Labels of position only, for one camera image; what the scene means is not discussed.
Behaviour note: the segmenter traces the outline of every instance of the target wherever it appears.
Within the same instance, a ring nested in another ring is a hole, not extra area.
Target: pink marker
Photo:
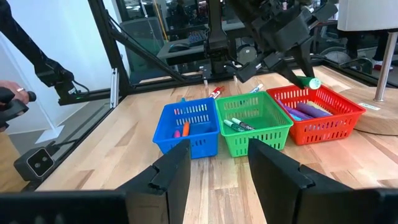
[[[174,138],[179,138],[179,137],[181,137],[180,131],[179,131],[179,130],[175,130],[173,137],[174,137]]]

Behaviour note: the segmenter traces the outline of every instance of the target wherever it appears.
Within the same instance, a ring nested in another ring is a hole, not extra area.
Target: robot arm
[[[80,94],[73,84],[75,80],[72,72],[64,69],[40,50],[12,17],[7,0],[0,0],[0,31],[33,64],[40,81],[48,87],[55,87],[60,98],[76,98]]]
[[[265,65],[304,88],[282,57],[285,54],[293,56],[304,74],[314,77],[310,64],[310,30],[334,15],[336,6],[325,4],[311,13],[303,6],[311,0],[296,0],[295,5],[286,11],[276,0],[229,0],[229,3],[262,51],[257,59],[237,71],[240,81],[246,82]]]

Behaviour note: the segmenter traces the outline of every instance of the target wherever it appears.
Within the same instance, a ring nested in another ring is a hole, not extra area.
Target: plastic basket
[[[225,137],[232,157],[248,154],[249,139],[256,138],[281,150],[285,146],[293,121],[264,91],[230,96],[216,100],[221,134]],[[256,130],[236,132],[224,124],[224,119],[238,118]]]
[[[168,152],[184,139],[191,140],[191,158],[215,156],[218,152],[218,122],[213,98],[204,98],[165,105],[157,125],[153,142],[163,153]],[[174,138],[174,132],[182,133],[184,123],[190,123],[188,136]]]
[[[294,121],[290,135],[298,145],[346,138],[353,131],[361,114],[365,112],[362,107],[323,85],[317,90],[301,90],[296,86],[287,86],[269,89],[267,92],[273,99],[280,100],[293,109],[299,102],[312,101],[333,114],[305,121],[295,121],[289,115]]]

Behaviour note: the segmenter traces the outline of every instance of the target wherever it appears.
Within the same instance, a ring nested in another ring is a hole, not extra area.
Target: green marker
[[[245,129],[243,129],[242,127],[240,127],[237,124],[232,123],[231,121],[228,121],[227,119],[224,120],[224,124],[226,124],[228,127],[232,128],[235,131],[238,132],[244,132]]]
[[[311,78],[311,77],[297,77],[297,78],[305,87],[309,87],[312,90],[319,89],[322,84],[319,78]]]

